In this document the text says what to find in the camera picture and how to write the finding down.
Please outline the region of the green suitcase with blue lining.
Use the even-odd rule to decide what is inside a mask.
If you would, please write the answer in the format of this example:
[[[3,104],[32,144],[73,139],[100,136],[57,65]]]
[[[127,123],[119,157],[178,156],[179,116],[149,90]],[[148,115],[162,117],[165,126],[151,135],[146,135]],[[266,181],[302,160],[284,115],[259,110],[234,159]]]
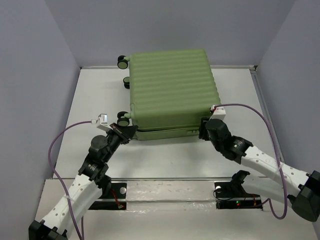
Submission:
[[[179,49],[120,55],[119,69],[128,69],[129,112],[117,124],[138,127],[140,141],[198,134],[202,118],[221,98],[204,49]]]

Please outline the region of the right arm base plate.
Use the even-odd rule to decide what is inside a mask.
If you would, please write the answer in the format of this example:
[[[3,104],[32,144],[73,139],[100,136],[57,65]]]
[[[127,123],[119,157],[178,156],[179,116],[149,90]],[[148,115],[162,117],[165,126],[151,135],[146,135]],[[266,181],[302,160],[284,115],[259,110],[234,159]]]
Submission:
[[[260,195],[247,193],[231,182],[216,182],[212,195],[218,210],[263,209]]]

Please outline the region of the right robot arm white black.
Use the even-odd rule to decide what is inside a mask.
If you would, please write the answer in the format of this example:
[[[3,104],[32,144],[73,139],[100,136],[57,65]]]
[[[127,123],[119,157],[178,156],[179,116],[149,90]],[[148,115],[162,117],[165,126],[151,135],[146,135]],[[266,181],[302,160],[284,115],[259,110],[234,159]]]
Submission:
[[[258,171],[286,188],[293,211],[303,219],[316,222],[320,216],[320,173],[292,168],[260,151],[250,141],[233,136],[217,118],[202,118],[199,138],[211,141],[226,159]]]

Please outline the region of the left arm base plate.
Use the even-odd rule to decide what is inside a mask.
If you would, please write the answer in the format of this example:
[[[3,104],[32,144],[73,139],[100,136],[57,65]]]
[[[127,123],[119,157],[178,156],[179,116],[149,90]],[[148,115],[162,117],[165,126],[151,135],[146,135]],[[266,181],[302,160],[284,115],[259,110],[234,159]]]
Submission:
[[[127,209],[127,183],[112,182],[109,190],[103,190],[89,210],[125,211]]]

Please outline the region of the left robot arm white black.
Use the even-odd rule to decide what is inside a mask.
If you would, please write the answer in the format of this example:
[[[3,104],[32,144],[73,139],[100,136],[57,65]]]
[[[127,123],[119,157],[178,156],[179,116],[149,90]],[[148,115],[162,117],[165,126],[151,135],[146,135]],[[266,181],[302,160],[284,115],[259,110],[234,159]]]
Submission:
[[[111,178],[106,175],[108,161],[120,145],[128,144],[138,130],[137,125],[107,126],[106,135],[95,136],[88,154],[70,187],[63,186],[64,195],[40,221],[34,220],[28,228],[30,240],[67,240],[73,231],[80,239],[79,224],[91,205],[110,194]]]

